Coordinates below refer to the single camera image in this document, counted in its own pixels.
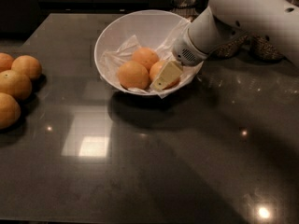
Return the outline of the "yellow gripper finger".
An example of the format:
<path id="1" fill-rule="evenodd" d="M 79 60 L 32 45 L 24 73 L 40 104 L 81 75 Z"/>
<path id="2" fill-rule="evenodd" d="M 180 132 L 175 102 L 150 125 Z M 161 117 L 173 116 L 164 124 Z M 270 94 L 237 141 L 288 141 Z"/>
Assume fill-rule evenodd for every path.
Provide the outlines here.
<path id="1" fill-rule="evenodd" d="M 167 86 L 183 74 L 182 66 L 176 61 L 165 61 L 150 87 L 155 91 L 163 91 Z"/>

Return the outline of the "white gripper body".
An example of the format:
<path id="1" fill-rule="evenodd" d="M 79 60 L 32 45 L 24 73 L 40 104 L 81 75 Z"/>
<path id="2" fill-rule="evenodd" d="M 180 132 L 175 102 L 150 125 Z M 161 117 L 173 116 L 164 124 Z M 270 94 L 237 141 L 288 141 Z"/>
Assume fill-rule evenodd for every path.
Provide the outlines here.
<path id="1" fill-rule="evenodd" d="M 188 26 L 173 44 L 172 54 L 184 66 L 196 66 L 207 58 L 206 38 L 198 29 Z"/>

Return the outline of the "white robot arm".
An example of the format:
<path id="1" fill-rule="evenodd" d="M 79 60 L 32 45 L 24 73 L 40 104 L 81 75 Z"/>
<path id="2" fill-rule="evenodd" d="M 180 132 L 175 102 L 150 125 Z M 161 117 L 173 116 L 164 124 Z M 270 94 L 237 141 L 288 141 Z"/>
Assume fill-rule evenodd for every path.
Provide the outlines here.
<path id="1" fill-rule="evenodd" d="M 208 0 L 207 8 L 173 43 L 173 62 L 164 64 L 150 87 L 164 90 L 185 66 L 196 66 L 220 46 L 244 34 L 267 37 L 293 64 L 299 64 L 299 9 L 287 0 Z"/>

